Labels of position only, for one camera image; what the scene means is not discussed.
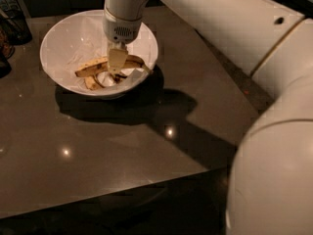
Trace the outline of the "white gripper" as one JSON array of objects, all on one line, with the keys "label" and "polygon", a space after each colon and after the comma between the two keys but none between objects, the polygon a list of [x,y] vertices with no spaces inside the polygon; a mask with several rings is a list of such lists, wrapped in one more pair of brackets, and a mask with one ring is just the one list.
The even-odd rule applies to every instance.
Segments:
[{"label": "white gripper", "polygon": [[103,30],[106,38],[111,41],[108,44],[108,71],[112,74],[120,73],[124,66],[128,50],[125,44],[133,42],[139,33],[142,21],[128,21],[119,19],[104,10]]}]

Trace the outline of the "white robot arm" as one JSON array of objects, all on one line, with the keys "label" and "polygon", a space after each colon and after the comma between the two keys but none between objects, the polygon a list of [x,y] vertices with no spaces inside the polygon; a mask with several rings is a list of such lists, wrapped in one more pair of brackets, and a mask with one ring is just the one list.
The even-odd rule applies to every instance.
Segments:
[{"label": "white robot arm", "polygon": [[[138,34],[148,0],[105,0],[109,40]],[[272,0],[160,0],[271,105],[234,157],[227,235],[313,235],[312,22]]]}]

